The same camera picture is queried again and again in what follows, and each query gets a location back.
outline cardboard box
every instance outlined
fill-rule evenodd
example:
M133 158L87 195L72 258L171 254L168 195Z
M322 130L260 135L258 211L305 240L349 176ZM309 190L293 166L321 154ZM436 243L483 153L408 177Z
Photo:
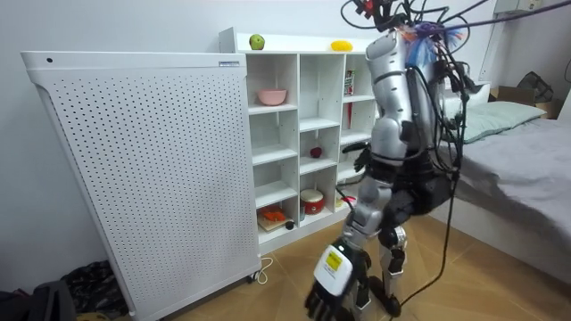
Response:
M546 111L547 113L542 115L543 119L557 119L561 112L561 108L563 108L563 101L559 99L554 99L548 103L536 103L535 91L533 89L499 86L497 88L490 89L490 95L500 102L521 103Z

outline pillow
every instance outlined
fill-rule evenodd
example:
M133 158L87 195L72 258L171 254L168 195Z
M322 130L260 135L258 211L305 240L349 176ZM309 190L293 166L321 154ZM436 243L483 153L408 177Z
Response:
M493 102L467 108L464 143L517 127L545 111L521 103Z

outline cloth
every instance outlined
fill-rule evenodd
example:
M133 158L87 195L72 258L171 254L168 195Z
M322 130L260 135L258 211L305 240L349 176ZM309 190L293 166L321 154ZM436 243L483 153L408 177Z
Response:
M535 119L465 145L459 197L571 252L570 138L571 126Z

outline yellow fruit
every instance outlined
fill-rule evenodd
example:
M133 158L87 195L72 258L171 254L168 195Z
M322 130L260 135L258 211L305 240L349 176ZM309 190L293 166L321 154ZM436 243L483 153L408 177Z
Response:
M351 51L353 50L353 45L347 40L336 40L331 43L331 49L334 51Z

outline pink bowl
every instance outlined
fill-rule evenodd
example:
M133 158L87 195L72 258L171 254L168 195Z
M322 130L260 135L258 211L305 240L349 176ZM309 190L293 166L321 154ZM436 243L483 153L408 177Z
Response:
M286 94L285 89L262 89L258 92L258 98L267 106L278 106L284 102Z

